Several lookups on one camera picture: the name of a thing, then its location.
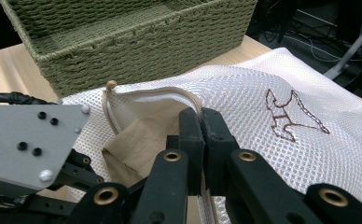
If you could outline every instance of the zipper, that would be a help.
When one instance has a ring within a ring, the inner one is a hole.
[[[111,93],[113,89],[115,89],[117,86],[117,82],[114,80],[110,80],[107,82],[106,88],[103,91],[103,98],[102,98],[102,106],[103,111],[106,119],[108,120],[108,123],[113,130],[115,134],[118,134],[120,132],[119,125],[116,121],[116,119],[113,116],[113,112],[111,110],[111,106],[108,102],[108,94]],[[139,97],[154,97],[154,96],[165,96],[166,94],[177,94],[181,96],[183,99],[187,100],[194,106],[194,110],[196,111],[198,118],[201,118],[202,113],[202,102],[195,94],[185,91],[183,89],[177,88],[177,87],[163,87],[163,88],[157,88],[153,90],[143,90],[143,91],[129,91],[129,92],[123,92],[123,93],[115,93],[118,96],[133,96],[136,98]]]

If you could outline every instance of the black bolt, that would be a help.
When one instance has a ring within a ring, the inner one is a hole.
[[[149,215],[149,221],[152,224],[161,224],[164,222],[164,214],[161,212],[153,212]]]
[[[53,118],[53,119],[50,120],[51,125],[57,125],[58,123],[59,123],[59,120],[56,119],[56,118]]]
[[[47,117],[47,113],[45,113],[45,112],[39,112],[38,113],[38,118],[39,119],[45,119]]]
[[[41,156],[42,154],[42,149],[40,147],[36,147],[34,150],[33,150],[33,155],[34,156]]]
[[[25,142],[19,142],[18,143],[18,150],[23,151],[27,149],[27,143]]]

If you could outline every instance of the gray metal plate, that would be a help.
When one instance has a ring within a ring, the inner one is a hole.
[[[38,118],[41,111],[45,119]],[[53,118],[57,125],[50,124]],[[0,105],[0,181],[37,190],[49,187],[88,118],[86,105]],[[27,143],[27,149],[18,150],[19,142]],[[36,147],[42,149],[40,156],[33,155]],[[42,181],[44,170],[52,178]]]

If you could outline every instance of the metal stand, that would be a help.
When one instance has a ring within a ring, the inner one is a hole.
[[[324,73],[325,77],[330,79],[335,79],[338,75],[340,75],[345,69],[348,68],[347,62],[353,57],[353,55],[361,48],[362,46],[362,34],[361,36],[355,41],[355,43],[347,50],[341,60],[329,69],[327,72]]]

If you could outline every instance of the woven basket rim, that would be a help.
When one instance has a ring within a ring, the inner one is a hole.
[[[160,22],[173,20],[173,19],[182,19],[182,16],[184,14],[187,14],[190,12],[193,13],[194,11],[198,11],[201,7],[211,7],[211,6],[220,4],[220,3],[231,4],[231,0],[213,0],[208,3],[201,3],[194,7],[187,7],[182,10],[175,11],[174,13],[171,13],[169,15],[158,17],[154,21],[141,23],[137,26],[131,26],[130,28],[127,28],[123,31],[112,32],[108,35],[98,36],[96,38],[86,40],[80,44],[72,45],[72,46],[69,46],[69,47],[66,47],[63,49],[58,49],[58,50],[55,50],[50,53],[41,54],[41,53],[36,52],[36,47],[34,46],[31,37],[27,34],[21,20],[19,19],[18,15],[13,10],[13,8],[10,6],[8,1],[0,0],[0,4],[3,6],[3,9],[6,12],[6,14],[8,15],[9,19],[11,20],[12,25],[14,26],[14,28],[18,32],[18,34],[21,36],[21,40],[22,40],[23,44],[26,46],[27,50],[32,55],[34,61],[36,61],[37,63],[49,62],[51,60],[55,60],[55,59],[58,59],[63,56],[73,55],[72,52],[77,49],[92,47],[97,43],[104,43],[105,41],[111,41],[111,40],[113,40],[114,37],[123,36],[123,35],[127,35],[127,34],[133,34],[133,33],[136,33],[136,31],[138,31],[138,30],[143,30],[144,28],[151,27]]]

